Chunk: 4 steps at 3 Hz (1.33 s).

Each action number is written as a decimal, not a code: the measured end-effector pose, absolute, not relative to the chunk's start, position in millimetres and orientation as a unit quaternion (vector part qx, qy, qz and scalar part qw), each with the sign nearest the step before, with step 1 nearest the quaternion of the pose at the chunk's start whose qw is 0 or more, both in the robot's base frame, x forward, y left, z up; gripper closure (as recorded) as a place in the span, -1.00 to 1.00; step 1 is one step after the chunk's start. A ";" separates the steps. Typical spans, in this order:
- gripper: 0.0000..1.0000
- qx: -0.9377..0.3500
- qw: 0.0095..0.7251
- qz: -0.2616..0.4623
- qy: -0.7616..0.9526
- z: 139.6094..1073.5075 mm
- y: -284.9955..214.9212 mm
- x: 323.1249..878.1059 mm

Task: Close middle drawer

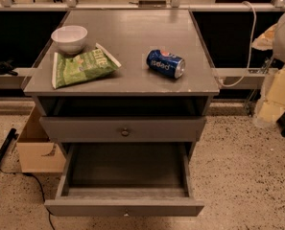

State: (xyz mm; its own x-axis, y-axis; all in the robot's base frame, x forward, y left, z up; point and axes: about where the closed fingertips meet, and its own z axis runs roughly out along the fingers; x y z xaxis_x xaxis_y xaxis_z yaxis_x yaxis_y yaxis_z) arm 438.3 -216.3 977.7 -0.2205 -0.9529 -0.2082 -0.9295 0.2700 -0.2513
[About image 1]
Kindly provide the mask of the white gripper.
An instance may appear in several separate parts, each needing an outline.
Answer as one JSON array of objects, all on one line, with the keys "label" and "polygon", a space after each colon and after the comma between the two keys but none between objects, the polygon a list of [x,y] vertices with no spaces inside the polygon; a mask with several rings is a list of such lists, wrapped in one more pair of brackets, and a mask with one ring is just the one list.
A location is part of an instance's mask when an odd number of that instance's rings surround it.
[{"label": "white gripper", "polygon": [[[252,48],[260,51],[273,48],[276,25],[273,24],[252,42]],[[270,69],[261,88],[261,97],[254,109],[256,127],[270,127],[285,113],[285,65],[280,70]]]}]

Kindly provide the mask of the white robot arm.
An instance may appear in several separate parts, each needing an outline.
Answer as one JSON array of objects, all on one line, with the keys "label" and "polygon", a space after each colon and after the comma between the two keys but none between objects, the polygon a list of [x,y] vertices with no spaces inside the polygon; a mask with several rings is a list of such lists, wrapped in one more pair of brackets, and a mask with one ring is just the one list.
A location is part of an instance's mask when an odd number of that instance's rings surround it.
[{"label": "white robot arm", "polygon": [[261,51],[272,50],[273,58],[284,63],[282,69],[267,74],[255,107],[253,123],[257,127],[269,127],[285,112],[285,13],[276,24],[253,40],[252,47]]}]

